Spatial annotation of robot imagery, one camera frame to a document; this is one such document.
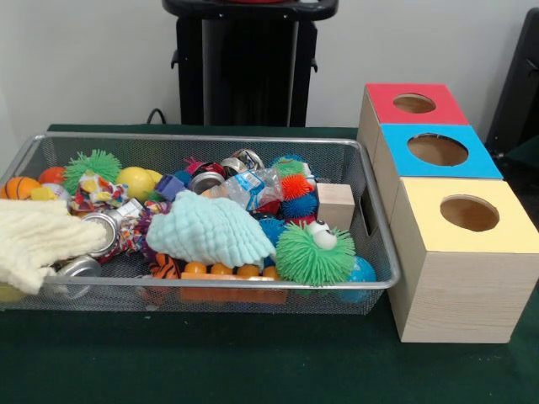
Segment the googly eye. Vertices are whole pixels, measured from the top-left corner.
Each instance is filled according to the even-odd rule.
[[[314,236],[319,231],[329,230],[329,226],[325,221],[314,221],[307,226],[307,231],[311,236]]]
[[[312,236],[314,243],[323,250],[333,250],[337,245],[337,236],[332,231],[319,231]]]

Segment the small orange ball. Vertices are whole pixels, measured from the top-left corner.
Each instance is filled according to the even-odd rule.
[[[260,270],[256,265],[243,265],[237,269],[239,276],[259,276]]]
[[[3,187],[8,199],[29,199],[32,189],[41,188],[41,184],[30,177],[11,178]]]
[[[226,267],[222,263],[216,263],[211,267],[211,273],[214,275],[232,275],[232,268]]]
[[[185,265],[184,271],[190,274],[205,274],[206,267],[203,263],[192,262]]]
[[[266,278],[273,278],[278,279],[279,275],[277,274],[277,268],[276,267],[267,267],[262,272],[262,276],[265,276]]]
[[[39,177],[40,183],[58,183],[60,185],[64,182],[64,167],[51,167],[47,168]]]

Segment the stacked boxes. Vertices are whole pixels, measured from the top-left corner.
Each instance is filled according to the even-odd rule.
[[[506,343],[539,278],[539,234],[443,85],[368,84],[369,152],[403,276],[403,342]]]

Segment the black stand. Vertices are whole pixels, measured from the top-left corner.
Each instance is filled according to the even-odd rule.
[[[177,15],[180,108],[185,125],[305,126],[312,21],[337,12],[338,0],[238,4],[163,0]]]

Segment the white wall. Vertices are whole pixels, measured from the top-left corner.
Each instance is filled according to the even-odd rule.
[[[308,125],[356,126],[365,82],[445,82],[485,136],[534,3],[341,0],[318,23]],[[175,42],[158,0],[0,0],[0,140],[53,122],[141,123],[154,107],[179,122]]]

